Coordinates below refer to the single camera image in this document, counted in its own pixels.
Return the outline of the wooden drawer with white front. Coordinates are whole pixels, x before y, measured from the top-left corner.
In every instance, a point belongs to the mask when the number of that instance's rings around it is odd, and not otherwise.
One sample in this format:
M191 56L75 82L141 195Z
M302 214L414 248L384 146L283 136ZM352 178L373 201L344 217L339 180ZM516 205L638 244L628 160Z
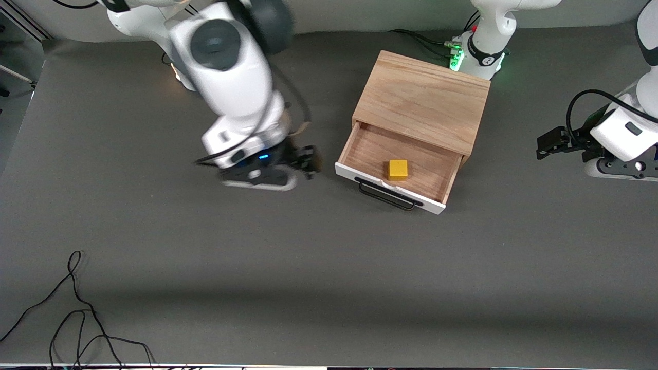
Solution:
M446 208L462 158L462 155L441 147L357 122L334 166L338 176L353 182L355 177L375 182L422 201L424 205L416 209L439 215ZM408 161L407 180L388 180L388 161L391 159Z

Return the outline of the wooden drawer cabinet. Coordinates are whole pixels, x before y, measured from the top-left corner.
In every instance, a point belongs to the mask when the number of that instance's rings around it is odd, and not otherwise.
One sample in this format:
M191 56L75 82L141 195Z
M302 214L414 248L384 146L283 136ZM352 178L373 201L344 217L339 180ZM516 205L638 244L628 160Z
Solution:
M472 155L491 82L381 50L352 114L365 123Z

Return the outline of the light grey backdrop cloth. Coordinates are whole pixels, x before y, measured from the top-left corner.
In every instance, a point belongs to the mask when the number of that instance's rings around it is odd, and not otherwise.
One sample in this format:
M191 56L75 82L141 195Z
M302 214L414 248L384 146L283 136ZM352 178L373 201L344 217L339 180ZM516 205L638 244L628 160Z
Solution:
M11 0L54 39L118 42L106 10L72 10L52 0ZM475 11L470 0L286 0L298 34L315 31L456 30ZM544 10L514 13L518 28L607 26L639 14L646 0L561 0Z

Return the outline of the white frame bar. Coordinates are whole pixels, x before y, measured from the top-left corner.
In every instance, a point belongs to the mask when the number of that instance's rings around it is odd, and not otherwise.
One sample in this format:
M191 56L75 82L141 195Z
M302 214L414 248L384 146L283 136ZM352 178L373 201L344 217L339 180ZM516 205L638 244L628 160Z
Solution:
M37 85L37 83L38 83L37 81L32 80L31 78L25 77L25 76L22 75L21 73L18 73L18 72L16 72L16 71L14 71L14 70L12 70L12 69L10 69L10 68L8 68L8 67L2 65L2 64L0 64L0 71L2 71L2 72L4 72L4 73L7 73L8 75L10 75L10 76L12 76L12 77L14 77L14 78L17 78L17 79L19 79L19 80L21 80L21 81L23 81L23 82L26 82L26 83L30 84L30 86L31 86L33 89L36 88L36 85Z

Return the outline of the aluminium frame rail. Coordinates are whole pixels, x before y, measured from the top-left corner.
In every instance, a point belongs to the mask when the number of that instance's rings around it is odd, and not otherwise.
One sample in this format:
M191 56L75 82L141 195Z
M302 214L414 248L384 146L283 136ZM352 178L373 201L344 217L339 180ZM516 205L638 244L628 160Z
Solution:
M0 0L0 14L12 21L23 33L38 42L53 39L52 35L45 28L38 24L35 19L31 18L30 15L12 0Z

